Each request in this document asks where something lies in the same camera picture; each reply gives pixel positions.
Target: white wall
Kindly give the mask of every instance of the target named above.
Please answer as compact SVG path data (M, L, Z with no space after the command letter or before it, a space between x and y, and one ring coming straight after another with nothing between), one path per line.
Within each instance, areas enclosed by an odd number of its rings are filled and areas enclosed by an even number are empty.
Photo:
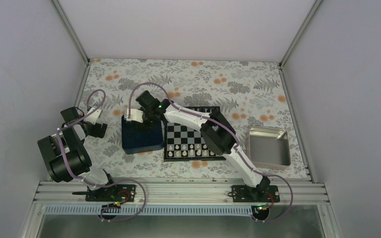
M48 0L0 0L0 238L20 234L47 177L37 140L73 105L84 63Z
M314 0L60 0L91 58L279 62Z
M343 236L381 237L381 1L323 1L284 68Z

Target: checkered board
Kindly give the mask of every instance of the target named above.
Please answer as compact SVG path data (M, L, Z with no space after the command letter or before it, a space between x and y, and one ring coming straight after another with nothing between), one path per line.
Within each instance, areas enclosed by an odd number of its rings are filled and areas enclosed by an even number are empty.
M220 107L187 107L189 109L210 113ZM164 161L189 160L225 160L211 152L201 133L177 123L164 124Z

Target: metal tray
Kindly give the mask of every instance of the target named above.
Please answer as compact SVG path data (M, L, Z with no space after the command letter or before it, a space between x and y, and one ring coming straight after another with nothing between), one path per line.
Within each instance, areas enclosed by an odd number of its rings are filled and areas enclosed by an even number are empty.
M251 126L248 131L246 152L258 168L285 170L291 164L288 135L282 129Z

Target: patterned table surface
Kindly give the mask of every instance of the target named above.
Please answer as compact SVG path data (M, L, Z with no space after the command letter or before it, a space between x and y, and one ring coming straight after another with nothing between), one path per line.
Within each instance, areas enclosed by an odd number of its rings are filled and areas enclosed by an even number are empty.
M220 106L243 145L250 125L287 130L291 166L284 171L261 170L285 178L306 178L278 65L271 62L94 59L79 107L86 109L86 99L95 89L105 90L107 98L98 122L108 124L108 128L103 139L85 139L93 165L114 177L241 178L226 161L163 162L163 150L125 154L121 116L132 88L142 82L162 85L182 106ZM138 108L135 98L144 90L158 99L165 98L158 88L143 86L132 98L133 108ZM101 99L101 93L94 95L90 105Z

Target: purple cable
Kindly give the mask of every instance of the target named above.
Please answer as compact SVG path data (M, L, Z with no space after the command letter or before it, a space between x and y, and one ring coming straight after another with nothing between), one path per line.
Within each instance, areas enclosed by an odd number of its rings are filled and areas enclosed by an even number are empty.
M84 177L82 177L82 176L76 176L76 175L72 172L71 167L69 166L68 159L67 159L66 154L65 154L65 150L63 149L63 148L64 148L64 145L62 144L62 139L61 139L60 133L61 133L63 130L65 130L65 129L71 127L71 126L78 124L80 121L84 120L85 118L87 118L88 116L90 116L91 114L93 114L94 112L96 112L100 107L102 107L104 101L106 100L106 92L105 92L104 90L102 90L102 89L94 90L94 91L90 94L90 96L88 96L88 99L87 99L87 106L88 106L88 103L90 102L91 96L92 96L94 93L96 93L96 92L102 92L102 93L103 93L103 99L101 100L101 102L99 103L99 105L97 105L97 107L96 107L92 112L90 112L90 113L84 115L84 116L81 117L80 119L78 119L78 120L74 121L73 123L67 125L67 127L58 129L58 131L56 132L56 138L58 139L58 144L59 144L59 147L61 148L61 154L62 154L63 162L65 163L65 166L66 166L66 170L68 170L69 175L70 175L73 179L82 179L82 180L84 181L84 183L86 183L86 184L88 184L88 185L90 185L90 186L97 186L97 187L111 187L111 186L114 186L114 185L116 185L116 184L119 184L119 183L121 183L121 182L125 182L125 181L131 181L131 182L134 182L134 183L138 184L138 185L141 187L141 189L142 189L142 193L144 194L144 202L143 202L143 204L142 204L141 209L140 209L137 213L133 214L133 215L130 216L130 217L123 218L123 219L113 220L113 222L126 221L126 220L129 220L129 219L132 219L132 218L138 216L138 214L141 213L141 212L144 210L145 204L146 204L146 202L147 202L147 195L146 195L146 193L145 193L145 189L144 189L144 187L142 186L142 184L141 184L140 182L138 182L138 181L136 181L136 180L134 180L134 179L130 179L130 178L128 178L128 179L123 179L123 180L120 180L120 181L116 181L116 182L114 182L114 183L112 183L112 184L109 184L109 185L106 185L106 184L97 184L97 183L92 183L92 182L86 180L86 179L85 179Z
M137 90L137 88L139 88L140 86L143 86L143 85L154 85L156 87L159 87L161 90L163 90L163 92L166 94L166 97L167 97L167 100L169 100L169 103L170 105L172 105L173 108L175 108L176 110L180 111L180 112L184 112L186 114L189 114L189 115L192 115L192 116L195 116L195 117L199 117L199 118L203 118L203 119L206 119L208 121L211 121L215 124L217 124L218 126L222 127L223 129L225 129L228 133L231 134L231 136L235 139L236 141L236 146L234 147L234 149L236 150L237 154L240 156L240 158L243 160L243 162L245 163L245 165L254 173L256 174L259 174L259 175L262 175L262 176L265 176L265 177L277 177L277 178L280 178L282 179L288 186L288 188L290 189L290 204L288 205L288 208L284 211L284 213L282 213L279 217L276 217L272 220L268 220L268 221L263 221L264 223L269 223L269 222L273 222L273 221L277 221L279 219L281 219L285 214L287 214L289 211L290 211L290 208L291 206L293 205L293 199L294 199L294 194L293 194L293 190L291 188L291 185L289 184L289 182L282 176L280 175L268 175L268 174L264 174L258 170L256 170L255 168L251 167L249 165L249 163L246 161L246 159L244 158L244 156L240 153L240 151L237 150L237 147L240 145L240 141L239 139L237 138L237 136L235 135L235 133L233 133L229 128L227 128L225 125L219 123L218 121L214 120L214 119L211 119L211 118L208 118L208 117L205 117L205 116L201 116L197 113L194 113L194 112L190 112L190 111L186 111L186 110L183 110L183 109L180 109L179 107L177 107L173 102L172 100L170 99L169 97L169 94L167 93L167 91L159 84L156 84L156 83L152 83L152 82L145 82L145 83L141 83L141 84L138 84L137 86L135 86L132 90L132 93L130 94L130 97L129 97L129 105L128 105L128 118L130 118L130 103L132 101L132 96L133 96L133 93L135 92L135 90Z

